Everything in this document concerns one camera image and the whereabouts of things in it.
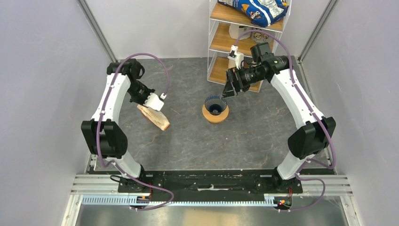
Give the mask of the blue cone coffee filter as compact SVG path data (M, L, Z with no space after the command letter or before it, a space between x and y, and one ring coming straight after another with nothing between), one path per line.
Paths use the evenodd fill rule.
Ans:
M227 102L221 95L212 95L206 98L205 108L211 115L219 115L227 108Z

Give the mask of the glass carafe with brown band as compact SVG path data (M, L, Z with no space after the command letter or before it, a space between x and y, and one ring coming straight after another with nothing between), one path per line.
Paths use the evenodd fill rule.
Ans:
M212 122L209 122L209 123L206 125L206 128L207 128L209 131L211 131L211 132L218 132L218 131L220 131L221 126L220 126L220 123L212 123Z

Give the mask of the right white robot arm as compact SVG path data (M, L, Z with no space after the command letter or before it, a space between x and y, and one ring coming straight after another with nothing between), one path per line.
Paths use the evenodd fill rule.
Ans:
M325 117L305 94L293 70L291 57L275 56L267 42L251 47L250 51L255 65L245 68L243 54L236 45L231 46L228 58L235 66L226 70L222 98L246 92L252 83L259 81L268 81L283 98L297 130L287 140L288 154L271 176L272 188L282 193L298 182L296 176L303 164L328 147L336 121L333 117Z

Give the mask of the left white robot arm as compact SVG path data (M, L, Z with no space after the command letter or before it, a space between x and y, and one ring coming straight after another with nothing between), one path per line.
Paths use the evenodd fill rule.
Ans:
M101 166L115 167L120 182L129 181L136 192L143 192L148 184L144 168L128 152L128 138L119 126L119 116L126 94L130 101L152 110L160 110L163 102L154 89L140 82L144 67L136 59L110 63L106 69L107 80L98 108L88 121L83 121L81 131L91 154L96 155Z

